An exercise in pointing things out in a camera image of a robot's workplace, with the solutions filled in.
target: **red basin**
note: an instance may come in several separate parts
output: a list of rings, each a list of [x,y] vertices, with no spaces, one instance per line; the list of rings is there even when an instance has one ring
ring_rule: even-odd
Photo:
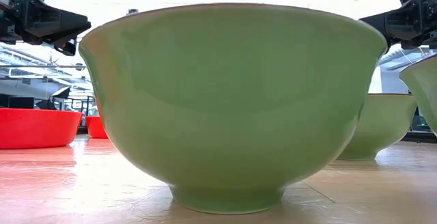
[[[73,142],[82,113],[39,109],[0,109],[0,149],[34,149]]]
[[[104,131],[104,126],[100,116],[87,117],[88,134],[95,139],[108,139],[107,133]]]

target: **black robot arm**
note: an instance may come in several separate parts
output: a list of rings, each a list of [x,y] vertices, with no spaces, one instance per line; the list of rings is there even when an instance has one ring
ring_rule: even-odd
[[[46,43],[73,56],[77,36],[89,28],[86,16],[53,8],[44,0],[0,0],[0,42],[6,44]]]
[[[400,43],[403,49],[437,48],[437,0],[400,1],[399,9],[361,20],[380,31],[389,47]]]

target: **green bowl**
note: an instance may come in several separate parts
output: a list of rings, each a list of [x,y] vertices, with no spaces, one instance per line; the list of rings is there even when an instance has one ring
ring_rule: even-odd
[[[416,98],[423,117],[437,136],[437,56],[408,66],[399,77]]]
[[[368,94],[352,140],[339,159],[373,160],[409,131],[416,102],[408,94]]]
[[[385,50],[365,23],[252,3],[134,14],[79,46],[115,147],[221,214],[265,210],[334,160]]]

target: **table surface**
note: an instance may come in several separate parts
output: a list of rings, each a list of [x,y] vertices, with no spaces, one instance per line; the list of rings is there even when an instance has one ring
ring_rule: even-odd
[[[188,210],[106,139],[0,150],[0,223],[437,223],[437,145],[401,142],[376,161],[336,160],[283,203],[236,216]]]

